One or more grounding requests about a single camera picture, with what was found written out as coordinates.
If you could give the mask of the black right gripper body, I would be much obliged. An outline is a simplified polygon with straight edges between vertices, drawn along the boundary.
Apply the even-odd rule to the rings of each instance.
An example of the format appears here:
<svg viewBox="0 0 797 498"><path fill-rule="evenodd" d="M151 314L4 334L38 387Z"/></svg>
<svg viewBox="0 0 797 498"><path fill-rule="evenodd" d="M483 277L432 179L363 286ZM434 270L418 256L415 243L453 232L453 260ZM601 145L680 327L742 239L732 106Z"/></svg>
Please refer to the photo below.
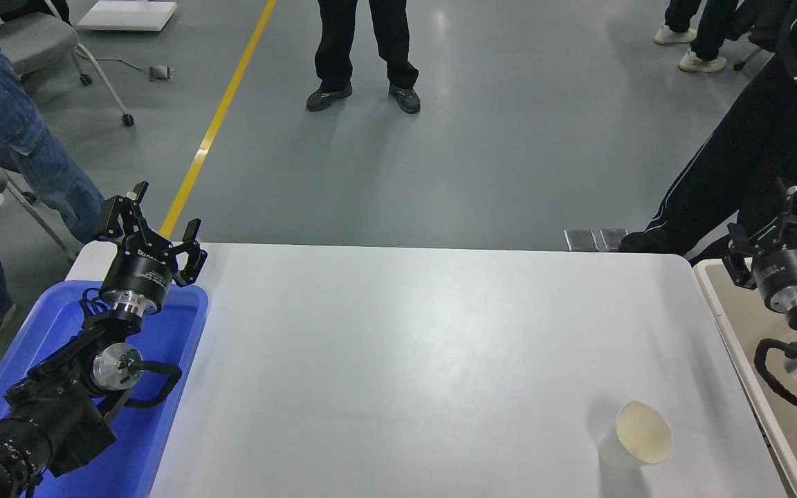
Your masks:
<svg viewBox="0 0 797 498"><path fill-rule="evenodd" d="M758 248L752 259L753 287L763 297L797 286L797 247Z"/></svg>

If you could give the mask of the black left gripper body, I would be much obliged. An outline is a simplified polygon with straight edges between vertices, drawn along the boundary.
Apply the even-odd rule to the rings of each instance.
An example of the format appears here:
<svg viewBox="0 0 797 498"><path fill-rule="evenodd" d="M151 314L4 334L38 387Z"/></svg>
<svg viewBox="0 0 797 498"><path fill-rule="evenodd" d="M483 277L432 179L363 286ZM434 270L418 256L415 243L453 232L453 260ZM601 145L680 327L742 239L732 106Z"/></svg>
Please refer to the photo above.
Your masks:
<svg viewBox="0 0 797 498"><path fill-rule="evenodd" d="M109 306L115 306L121 297L129 294L142 297L146 306L162 306L174 274L164 252L172 246L170 242L135 248L117 245L99 296Z"/></svg>

